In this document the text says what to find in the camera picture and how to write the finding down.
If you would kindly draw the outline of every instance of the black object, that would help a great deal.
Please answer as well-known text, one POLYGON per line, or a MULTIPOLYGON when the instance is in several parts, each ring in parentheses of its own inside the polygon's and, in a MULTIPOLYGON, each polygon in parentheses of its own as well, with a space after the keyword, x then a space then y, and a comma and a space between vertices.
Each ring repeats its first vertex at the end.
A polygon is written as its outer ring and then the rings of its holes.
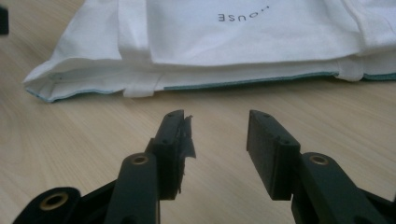
POLYGON ((8 35, 8 11, 0 7, 0 35, 8 35))
POLYGON ((396 223, 396 200, 358 189, 328 156, 301 155, 300 144, 268 114, 250 111, 247 151, 273 200, 293 195, 297 224, 396 223))
POLYGON ((160 200, 180 191, 186 157, 195 157, 191 117, 167 114, 144 153, 124 159, 117 180, 80 197, 74 188, 50 189, 34 198, 15 224, 160 223, 160 200))

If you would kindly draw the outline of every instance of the wooden table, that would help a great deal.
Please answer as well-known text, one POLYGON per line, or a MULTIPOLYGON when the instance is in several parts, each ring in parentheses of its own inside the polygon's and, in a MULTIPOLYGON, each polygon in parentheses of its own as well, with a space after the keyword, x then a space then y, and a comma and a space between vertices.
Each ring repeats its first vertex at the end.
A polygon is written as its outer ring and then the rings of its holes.
POLYGON ((162 202, 163 223, 293 223, 273 202, 246 152, 248 111, 275 116, 301 143, 336 159, 361 188, 388 200, 396 190, 396 83, 313 78, 128 99, 83 94, 47 104, 21 82, 51 55, 82 0, 8 1, 0 37, 0 223, 37 194, 71 186, 84 195, 115 179, 163 116, 193 115, 197 159, 182 193, 162 202))

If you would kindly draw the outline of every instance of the white fabric bag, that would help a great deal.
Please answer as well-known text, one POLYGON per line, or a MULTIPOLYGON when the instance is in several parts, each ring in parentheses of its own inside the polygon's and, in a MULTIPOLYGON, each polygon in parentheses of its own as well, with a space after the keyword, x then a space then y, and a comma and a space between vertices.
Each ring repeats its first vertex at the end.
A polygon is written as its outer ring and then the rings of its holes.
POLYGON ((219 66, 155 63, 147 15, 143 0, 87 0, 70 21, 51 58, 24 80, 25 89, 53 102, 89 91, 124 91, 127 97, 140 97, 155 91, 297 77, 396 78, 395 50, 300 62, 219 66))

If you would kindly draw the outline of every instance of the light wood surface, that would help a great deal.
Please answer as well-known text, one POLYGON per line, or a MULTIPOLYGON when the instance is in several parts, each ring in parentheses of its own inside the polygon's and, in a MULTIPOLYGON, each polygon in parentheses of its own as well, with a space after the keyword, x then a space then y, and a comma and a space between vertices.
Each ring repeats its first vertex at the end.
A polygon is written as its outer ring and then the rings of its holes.
POLYGON ((302 144, 336 159, 361 188, 396 191, 396 83, 315 78, 153 97, 83 94, 47 104, 21 82, 51 55, 82 0, 8 1, 10 35, 0 37, 0 223, 36 195, 60 186, 84 195, 115 179, 163 116, 193 115, 197 159, 182 193, 162 202, 163 223, 293 223, 290 202, 272 202, 246 141, 248 111, 272 114, 302 144))

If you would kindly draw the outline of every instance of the black lettering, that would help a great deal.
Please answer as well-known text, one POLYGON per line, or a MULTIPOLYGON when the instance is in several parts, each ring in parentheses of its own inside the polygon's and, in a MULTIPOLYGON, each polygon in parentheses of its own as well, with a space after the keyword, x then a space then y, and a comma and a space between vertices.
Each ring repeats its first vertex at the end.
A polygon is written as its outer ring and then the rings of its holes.
POLYGON ((219 14, 219 21, 225 21, 225 15, 219 14))
POLYGON ((247 18, 246 18, 245 16, 238 16, 238 20, 239 20, 239 21, 241 21, 241 18, 243 18, 243 19, 244 19, 244 21, 246 21, 246 20, 247 20, 247 18))
POLYGON ((259 15, 259 13, 253 12, 252 14, 249 15, 249 17, 250 18, 255 18, 255 17, 257 17, 257 15, 259 15))

